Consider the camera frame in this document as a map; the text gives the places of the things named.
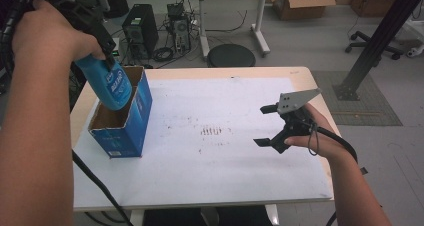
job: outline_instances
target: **spray can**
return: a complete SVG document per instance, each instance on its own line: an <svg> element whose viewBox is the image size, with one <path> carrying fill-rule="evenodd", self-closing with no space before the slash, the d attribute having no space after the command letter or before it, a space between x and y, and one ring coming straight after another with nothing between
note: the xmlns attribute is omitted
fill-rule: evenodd
<svg viewBox="0 0 424 226"><path fill-rule="evenodd" d="M75 61L99 100L110 110L123 108L131 96L131 83L118 62L112 68L89 55Z"/></svg>

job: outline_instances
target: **black metal frame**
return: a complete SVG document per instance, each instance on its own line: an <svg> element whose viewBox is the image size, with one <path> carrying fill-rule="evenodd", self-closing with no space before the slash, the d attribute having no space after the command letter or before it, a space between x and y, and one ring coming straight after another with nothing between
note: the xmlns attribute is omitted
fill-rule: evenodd
<svg viewBox="0 0 424 226"><path fill-rule="evenodd" d="M395 0L342 84L333 86L339 100L359 100L356 90L420 1Z"/></svg>

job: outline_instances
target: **gray floor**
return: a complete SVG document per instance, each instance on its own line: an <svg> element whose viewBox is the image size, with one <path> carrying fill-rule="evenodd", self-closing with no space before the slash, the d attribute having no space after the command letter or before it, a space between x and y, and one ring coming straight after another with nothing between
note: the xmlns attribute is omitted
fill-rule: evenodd
<svg viewBox="0 0 424 226"><path fill-rule="evenodd" d="M151 0L149 3L153 4L154 9L155 2L161 8L168 0ZM157 24L160 24L164 18L163 9L155 12ZM208 12L206 25L210 29L234 28L241 23L242 15L244 11ZM249 24L254 22L255 15L255 10L248 11L246 23L233 33L209 33L211 48L222 43L244 45L255 53L257 67L307 66L316 71L349 71L361 50L353 49L350 54L344 52L349 43L348 31L361 30L372 34L381 20L358 18L349 6L333 6L326 9L321 19L284 22L278 20L271 7L266 7L262 31L271 54L262 58L249 31ZM109 20L107 27L113 32L120 29L120 22L122 19ZM159 45L164 43L164 37L161 33ZM413 36L403 32L395 44L409 50L417 45L413 39ZM153 61L148 63L155 67L163 65ZM413 59L402 56L394 61L390 59L390 54L384 54L379 66L370 72L403 126L339 126L343 137L356 148L360 165L370 172L366 179L393 225L424 223L424 138L421 137L424 133L423 65L424 55ZM202 60L200 49L196 48L189 55L164 67L204 68L207 65ZM4 98L0 97L0 112L4 110ZM280 225L324 225L333 212L333 203L278 205ZM75 225L97 224L85 215L75 213Z"/></svg>

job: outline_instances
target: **hand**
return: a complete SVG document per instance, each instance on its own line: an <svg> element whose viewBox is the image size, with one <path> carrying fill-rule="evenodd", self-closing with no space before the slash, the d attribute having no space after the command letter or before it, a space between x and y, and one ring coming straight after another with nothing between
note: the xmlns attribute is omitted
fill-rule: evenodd
<svg viewBox="0 0 424 226"><path fill-rule="evenodd" d="M312 105L305 104L305 108L311 113L312 119L318 124L319 127L325 128L330 132L334 133L333 128L331 128L328 120L322 115L316 108ZM310 140L310 149L314 152L317 152L320 156L327 158L328 160L336 159L339 157L343 157L344 155L349 155L346 149L342 145L340 145L335 140L318 133L318 142L319 142L319 150L317 150L317 139L316 133L312 133L312 136L292 136L287 138L284 143L287 145L294 145L300 147L308 147Z"/></svg>
<svg viewBox="0 0 424 226"><path fill-rule="evenodd" d="M58 54L74 61L91 53L98 59L105 58L97 40L75 30L50 3L34 0L33 6L35 11L25 13L16 27L12 41L15 57Z"/></svg>

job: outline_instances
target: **black stool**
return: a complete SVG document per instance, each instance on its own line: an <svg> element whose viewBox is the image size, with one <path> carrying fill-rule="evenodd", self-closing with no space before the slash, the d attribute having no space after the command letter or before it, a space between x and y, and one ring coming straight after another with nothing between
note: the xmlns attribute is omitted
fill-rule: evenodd
<svg viewBox="0 0 424 226"><path fill-rule="evenodd" d="M253 53L237 44L221 44L208 54L208 67L253 67L256 59Z"/></svg>
<svg viewBox="0 0 424 226"><path fill-rule="evenodd" d="M350 53L350 51L352 51L352 48L367 46L368 41L370 41L370 39L371 39L370 37L368 37L367 35L365 35L364 33L360 32L360 31L356 31L356 33L352 34L350 36L350 39L356 40L358 37L361 38L362 40L364 40L365 42L350 43L349 46L347 46L347 48L345 49L346 53ZM393 47L390 47L390 46L387 46L384 50L387 51L387 52L393 53L392 57L391 57L393 60L398 60L398 59L400 59L400 56L403 55L402 50L396 49L396 48L393 48Z"/></svg>

